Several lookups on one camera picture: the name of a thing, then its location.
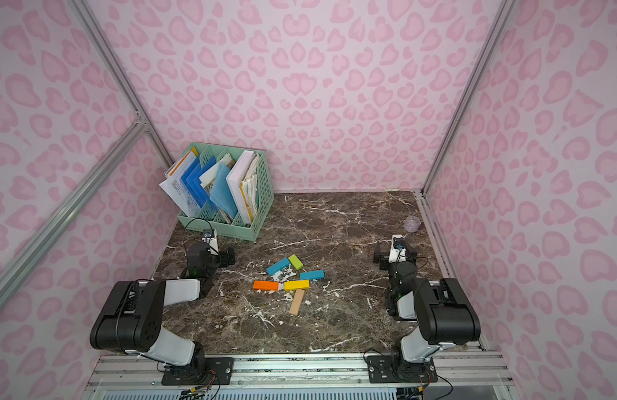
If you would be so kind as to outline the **orange building block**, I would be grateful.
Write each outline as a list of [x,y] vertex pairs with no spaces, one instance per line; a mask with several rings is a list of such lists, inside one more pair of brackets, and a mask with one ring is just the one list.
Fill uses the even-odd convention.
[[274,292],[279,290],[279,283],[269,281],[254,281],[253,289],[256,291]]

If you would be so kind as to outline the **teal block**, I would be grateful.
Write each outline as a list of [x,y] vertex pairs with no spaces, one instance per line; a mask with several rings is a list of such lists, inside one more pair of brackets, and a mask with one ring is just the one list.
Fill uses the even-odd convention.
[[300,273],[301,280],[319,280],[325,278],[325,272],[323,270],[311,271]]
[[288,260],[288,258],[284,258],[278,261],[278,263],[275,263],[274,265],[272,265],[271,267],[268,267],[266,272],[268,273],[268,275],[273,276],[276,273],[287,268],[289,265],[290,265],[290,261]]

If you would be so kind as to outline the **green building block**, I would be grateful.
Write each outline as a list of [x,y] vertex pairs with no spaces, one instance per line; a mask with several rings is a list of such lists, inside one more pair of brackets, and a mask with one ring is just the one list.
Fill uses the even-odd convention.
[[299,271],[303,268],[303,263],[295,255],[292,255],[288,258],[288,265],[296,271]]

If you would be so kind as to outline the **yellow building block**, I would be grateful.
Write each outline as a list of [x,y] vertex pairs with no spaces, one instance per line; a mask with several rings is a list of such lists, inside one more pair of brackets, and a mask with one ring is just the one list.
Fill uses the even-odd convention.
[[295,290],[305,290],[310,288],[310,280],[295,280],[288,281],[283,285],[283,289],[287,292]]

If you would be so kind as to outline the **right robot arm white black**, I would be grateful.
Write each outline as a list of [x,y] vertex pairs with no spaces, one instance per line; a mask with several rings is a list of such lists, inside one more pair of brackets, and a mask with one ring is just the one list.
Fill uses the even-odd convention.
[[375,247],[373,263],[388,273],[387,312],[396,321],[416,323],[393,350],[395,368],[425,366],[444,350],[480,338],[479,317],[459,281],[431,281],[419,275],[420,260],[403,236],[392,238],[390,250]]

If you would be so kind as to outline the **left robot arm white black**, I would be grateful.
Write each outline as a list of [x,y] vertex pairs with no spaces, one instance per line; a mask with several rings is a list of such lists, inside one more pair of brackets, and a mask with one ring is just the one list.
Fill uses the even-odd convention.
[[163,312],[205,298],[217,271],[235,264],[235,252],[233,248],[218,250],[203,241],[193,244],[186,257],[180,278],[115,283],[91,329],[91,347],[135,354],[163,363],[169,370],[205,373],[202,345],[165,328]]

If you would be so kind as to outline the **natural wood building block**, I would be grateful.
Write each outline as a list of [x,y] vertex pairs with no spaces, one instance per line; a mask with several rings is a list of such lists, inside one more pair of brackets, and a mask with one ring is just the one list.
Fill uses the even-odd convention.
[[305,290],[304,289],[297,289],[297,290],[294,291],[293,302],[292,302],[291,308],[289,310],[289,312],[292,315],[298,316],[299,310],[300,310],[301,305],[303,303],[304,295],[305,295]]

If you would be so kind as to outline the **clear plastic cup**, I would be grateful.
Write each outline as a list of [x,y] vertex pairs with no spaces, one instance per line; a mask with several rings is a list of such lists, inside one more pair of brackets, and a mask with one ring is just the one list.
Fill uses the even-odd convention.
[[405,218],[404,229],[407,233],[416,233],[420,229],[421,225],[422,222],[420,218],[415,215],[410,215]]

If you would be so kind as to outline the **light blue folder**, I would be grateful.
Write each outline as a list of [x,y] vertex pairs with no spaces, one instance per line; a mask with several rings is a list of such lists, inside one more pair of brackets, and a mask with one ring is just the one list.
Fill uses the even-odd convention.
[[233,195],[229,189],[227,178],[230,169],[224,163],[216,163],[217,174],[213,180],[213,187],[210,190],[210,200],[224,214],[230,223],[238,214],[238,208],[233,200]]

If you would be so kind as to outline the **green plastic file basket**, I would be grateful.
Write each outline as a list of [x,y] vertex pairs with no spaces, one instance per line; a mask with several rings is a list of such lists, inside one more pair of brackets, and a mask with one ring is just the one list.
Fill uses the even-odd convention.
[[[184,156],[189,150],[197,154],[200,161],[204,163],[207,163],[212,158],[219,161],[220,158],[226,155],[230,155],[234,161],[238,161],[238,158],[242,156],[245,151],[244,148],[192,143],[186,148],[182,155]],[[214,206],[208,201],[195,218],[189,218],[184,213],[178,215],[178,220],[185,229],[202,232],[212,225],[219,236],[250,242],[255,242],[257,240],[258,234],[268,216],[268,212],[273,205],[273,184],[265,151],[253,150],[253,153],[258,156],[258,163],[255,171],[255,175],[257,176],[257,188],[254,192],[257,213],[253,216],[253,222],[245,223],[239,213],[237,213],[231,221],[228,221],[223,216],[221,208]]]

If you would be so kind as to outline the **white booklets stack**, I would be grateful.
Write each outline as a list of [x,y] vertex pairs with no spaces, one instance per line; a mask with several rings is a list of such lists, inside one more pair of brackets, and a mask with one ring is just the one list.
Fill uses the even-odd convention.
[[245,225],[251,225],[257,215],[257,168],[260,156],[244,150],[226,178],[238,215]]

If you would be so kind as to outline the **blue folders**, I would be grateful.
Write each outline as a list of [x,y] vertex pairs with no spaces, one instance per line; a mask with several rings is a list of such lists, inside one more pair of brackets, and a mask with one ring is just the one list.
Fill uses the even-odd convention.
[[211,157],[205,165],[200,163],[200,160],[196,158],[193,163],[188,167],[186,172],[182,176],[183,184],[188,189],[189,193],[193,196],[195,202],[203,208],[206,205],[209,205],[211,209],[215,212],[218,211],[218,208],[215,204],[210,200],[210,196],[208,192],[203,188],[202,182],[200,178],[202,175],[207,172],[213,165],[216,163],[215,156]]

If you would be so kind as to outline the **white paper sheets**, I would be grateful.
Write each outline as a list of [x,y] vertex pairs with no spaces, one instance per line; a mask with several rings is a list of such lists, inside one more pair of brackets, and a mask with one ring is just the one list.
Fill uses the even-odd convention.
[[184,184],[183,175],[197,160],[197,151],[194,148],[190,148],[165,173],[166,178],[159,185],[188,218],[196,217],[200,212],[200,206]]

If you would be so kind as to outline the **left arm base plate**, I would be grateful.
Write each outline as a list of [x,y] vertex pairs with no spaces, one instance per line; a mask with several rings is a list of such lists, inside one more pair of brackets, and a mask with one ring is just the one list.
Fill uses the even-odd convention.
[[229,385],[233,374],[234,358],[205,358],[200,366],[166,366],[161,384],[163,386],[206,386],[209,383]]

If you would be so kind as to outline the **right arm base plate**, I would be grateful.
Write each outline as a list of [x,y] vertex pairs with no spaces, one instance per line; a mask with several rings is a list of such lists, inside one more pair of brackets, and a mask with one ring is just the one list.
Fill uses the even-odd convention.
[[413,383],[428,385],[438,382],[433,363],[409,363],[389,355],[364,355],[370,383]]

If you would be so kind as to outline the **aluminium front rail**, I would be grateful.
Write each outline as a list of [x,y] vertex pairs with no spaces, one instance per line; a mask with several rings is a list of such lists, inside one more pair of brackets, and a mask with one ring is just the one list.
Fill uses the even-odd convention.
[[435,359],[438,379],[371,383],[360,353],[242,354],[228,383],[166,387],[155,362],[102,356],[84,399],[517,399],[510,371],[497,352],[445,353]]

